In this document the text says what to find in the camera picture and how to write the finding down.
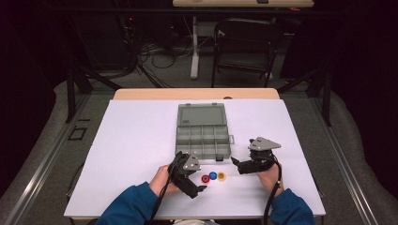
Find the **table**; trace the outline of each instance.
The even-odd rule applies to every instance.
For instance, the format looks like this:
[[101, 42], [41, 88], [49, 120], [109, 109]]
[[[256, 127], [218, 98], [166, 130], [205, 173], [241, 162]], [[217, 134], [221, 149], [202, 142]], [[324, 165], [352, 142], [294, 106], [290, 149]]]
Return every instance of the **table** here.
[[[283, 164], [285, 187], [301, 196], [316, 216], [325, 215], [287, 109], [270, 88], [120, 89], [110, 101], [64, 215], [99, 217], [125, 188], [152, 179], [160, 165], [174, 158], [178, 104], [209, 102], [225, 105], [234, 158], [248, 159], [250, 138], [280, 143], [283, 147], [274, 154]], [[200, 163], [202, 170], [190, 176], [196, 185], [210, 172], [224, 172], [226, 179], [211, 181], [195, 199], [184, 193], [164, 199], [155, 219], [263, 216], [268, 194], [254, 173], [238, 174], [230, 159]]]
[[[174, 7], [180, 8], [311, 8], [313, 0], [269, 0], [267, 4], [258, 4], [256, 0], [173, 0]], [[198, 21], [193, 17], [192, 22], [192, 64], [191, 79], [198, 77]]]

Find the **cable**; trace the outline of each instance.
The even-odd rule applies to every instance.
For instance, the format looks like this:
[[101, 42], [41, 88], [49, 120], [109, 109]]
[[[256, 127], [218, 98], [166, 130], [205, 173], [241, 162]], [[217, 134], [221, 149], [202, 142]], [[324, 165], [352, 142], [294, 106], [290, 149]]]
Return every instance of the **cable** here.
[[278, 173], [278, 181], [275, 183], [275, 186], [273, 188], [273, 190], [271, 191], [271, 193], [269, 194], [269, 198], [267, 201], [267, 206], [266, 209], [264, 210], [264, 224], [267, 225], [268, 224], [268, 212], [269, 212], [269, 208], [271, 207], [272, 201], [275, 197], [275, 193], [278, 190], [278, 188], [280, 187], [281, 184], [281, 180], [282, 180], [282, 167], [279, 164], [278, 161], [274, 161], [275, 164], [278, 166], [279, 169], [279, 173]]
[[137, 64], [137, 67], [141, 70], [142, 73], [146, 75], [146, 77], [158, 88], [164, 88], [164, 87], [173, 87], [166, 82], [162, 81], [159, 79], [155, 74], [153, 74], [153, 71], [150, 70], [149, 67], [145, 66], [144, 64]]
[[74, 180], [76, 179], [77, 174], [79, 173], [79, 171], [82, 169], [82, 167], [84, 166], [84, 163], [82, 163], [77, 170], [75, 171], [74, 175], [72, 176], [72, 179], [69, 182], [69, 186], [68, 186], [68, 193], [67, 193], [67, 198], [68, 198], [68, 202], [70, 200], [70, 193], [72, 192], [72, 186], [74, 183]]
[[268, 224], [268, 213], [269, 213], [269, 208], [271, 207], [272, 201], [275, 197], [275, 193], [278, 190], [278, 188], [280, 187], [281, 181], [282, 181], [282, 167], [281, 164], [279, 164], [278, 159], [274, 156], [274, 158], [270, 158], [270, 157], [255, 157], [255, 158], [261, 158], [261, 159], [267, 159], [270, 160], [272, 162], [274, 162], [277, 166], [278, 166], [278, 180], [275, 183], [274, 188], [272, 189], [271, 193], [269, 194], [269, 198], [267, 201], [267, 205], [266, 205], [266, 209], [264, 210], [264, 224], [267, 225]]
[[159, 66], [156, 66], [155, 65], [155, 55], [153, 55], [152, 56], [152, 65], [153, 65], [153, 67], [155, 67], [155, 68], [170, 68], [173, 64], [174, 64], [174, 62], [176, 61], [176, 56], [174, 55], [174, 53], [173, 52], [171, 52], [171, 54], [172, 54], [172, 57], [173, 57], [173, 61], [171, 62], [171, 64], [169, 64], [169, 65], [167, 65], [167, 66], [165, 66], [165, 67], [159, 67]]
[[170, 166], [172, 167], [171, 172], [169, 172], [169, 177], [167, 178], [166, 184], [161, 189], [161, 193], [159, 194], [159, 198], [156, 201], [155, 208], [153, 209], [153, 212], [152, 212], [152, 216], [151, 216], [150, 220], [146, 223], [147, 225], [152, 223], [153, 218], [158, 213], [159, 207], [161, 206], [161, 201], [163, 200], [163, 197], [166, 194], [167, 187], [169, 187], [169, 184], [172, 183], [172, 174], [173, 174], [173, 170], [174, 170], [174, 168], [176, 166], [176, 163], [173, 163]]

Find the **blue jacket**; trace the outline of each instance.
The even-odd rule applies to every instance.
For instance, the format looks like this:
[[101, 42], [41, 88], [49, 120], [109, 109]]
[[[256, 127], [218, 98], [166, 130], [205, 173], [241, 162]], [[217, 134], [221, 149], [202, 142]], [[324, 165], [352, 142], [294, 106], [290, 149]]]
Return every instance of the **blue jacket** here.
[[[141, 225], [150, 220], [158, 197], [144, 182], [123, 191], [100, 216], [96, 225]], [[270, 219], [274, 224], [314, 224], [310, 207], [287, 189], [272, 203]]]

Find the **dark background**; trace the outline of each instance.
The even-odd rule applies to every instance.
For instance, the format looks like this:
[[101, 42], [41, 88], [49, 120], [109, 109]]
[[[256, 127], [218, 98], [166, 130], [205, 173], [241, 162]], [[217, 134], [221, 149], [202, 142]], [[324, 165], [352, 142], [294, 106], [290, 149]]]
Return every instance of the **dark background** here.
[[[7, 0], [0, 4], [1, 94], [6, 102], [1, 116], [0, 146], [0, 194], [3, 195], [45, 126], [56, 98], [53, 89], [67, 78], [71, 64], [65, 46], [57, 41], [54, 28], [34, 1]], [[397, 198], [398, 20], [395, 10], [398, 7], [393, 4], [376, 2], [364, 20], [351, 30], [353, 38], [332, 68], [332, 90], [344, 100], [358, 124], [366, 161], [380, 183]], [[326, 0], [316, 1], [316, 5], [324, 10], [346, 7], [346, 4]], [[115, 30], [115, 24], [115, 21], [99, 22], [105, 30]], [[330, 43], [341, 25], [303, 21], [286, 54], [281, 76], [297, 77], [318, 67], [332, 49]], [[101, 35], [104, 33], [97, 36], [83, 31], [76, 33], [76, 27], [58, 28], [64, 37], [69, 37], [69, 53], [89, 66], [95, 63], [87, 48], [100, 52], [105, 48], [101, 43], [122, 37], [117, 32], [106, 37]], [[82, 43], [79, 35], [89, 35], [89, 41]], [[105, 64], [102, 65], [129, 67], [131, 54], [125, 47], [116, 44], [114, 53], [119, 58], [112, 61], [107, 58], [109, 55], [103, 55], [100, 60]]]

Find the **metal bar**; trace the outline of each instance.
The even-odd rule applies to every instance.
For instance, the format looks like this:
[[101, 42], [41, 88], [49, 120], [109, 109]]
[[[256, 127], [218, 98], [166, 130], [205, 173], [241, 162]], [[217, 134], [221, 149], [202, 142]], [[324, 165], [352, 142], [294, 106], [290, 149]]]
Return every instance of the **metal bar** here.
[[331, 72], [326, 71], [324, 82], [324, 94], [322, 101], [322, 117], [329, 127], [331, 127], [330, 122], [330, 92], [331, 92]]
[[109, 81], [108, 79], [102, 77], [97, 72], [93, 71], [92, 69], [89, 69], [89, 68], [84, 67], [84, 66], [80, 66], [79, 69], [81, 71], [83, 71], [84, 73], [86, 73], [88, 76], [90, 76], [90, 77], [96, 79], [97, 81], [99, 81], [99, 82], [111, 87], [115, 91], [117, 91], [118, 89], [122, 88], [119, 84]]
[[68, 88], [68, 118], [65, 123], [69, 123], [76, 113], [76, 97], [74, 90], [74, 74], [72, 70], [69, 71], [67, 78], [67, 88]]
[[56, 14], [109, 14], [109, 15], [169, 15], [169, 16], [199, 16], [199, 15], [246, 15], [246, 16], [270, 16], [270, 17], [314, 17], [317, 19], [343, 19], [348, 15], [348, 11], [321, 11], [303, 9], [300, 11], [293, 11], [288, 9], [267, 9], [267, 8], [241, 8], [241, 7], [170, 7], [170, 8], [81, 8], [81, 7], [49, 7], [44, 5], [44, 9]]
[[310, 72], [308, 72], [307, 74], [305, 74], [304, 76], [300, 76], [297, 79], [295, 79], [294, 81], [278, 88], [278, 93], [284, 93], [288, 90], [290, 90], [291, 88], [297, 86], [299, 83], [305, 82], [308, 79], [311, 79], [314, 76], [317, 76], [319, 71], [321, 70], [321, 68], [315, 68], [313, 70], [311, 70]]
[[58, 156], [62, 151], [62, 146], [64, 141], [66, 140], [70, 132], [74, 129], [77, 117], [79, 117], [79, 115], [83, 111], [84, 106], [87, 104], [89, 98], [90, 98], [89, 95], [83, 95], [79, 100], [75, 116], [72, 118], [69, 124], [64, 125], [58, 138], [55, 140], [52, 150], [41, 161], [40, 165], [38, 166], [38, 169], [36, 170], [29, 184], [26, 186], [23, 195], [18, 200], [17, 204], [9, 214], [8, 219], [5, 223], [6, 225], [23, 223], [24, 217], [26, 216], [34, 200], [38, 196], [38, 193], [40, 192], [41, 188], [44, 185], [44, 182], [46, 181], [48, 175], [50, 174], [53, 165], [58, 159]]

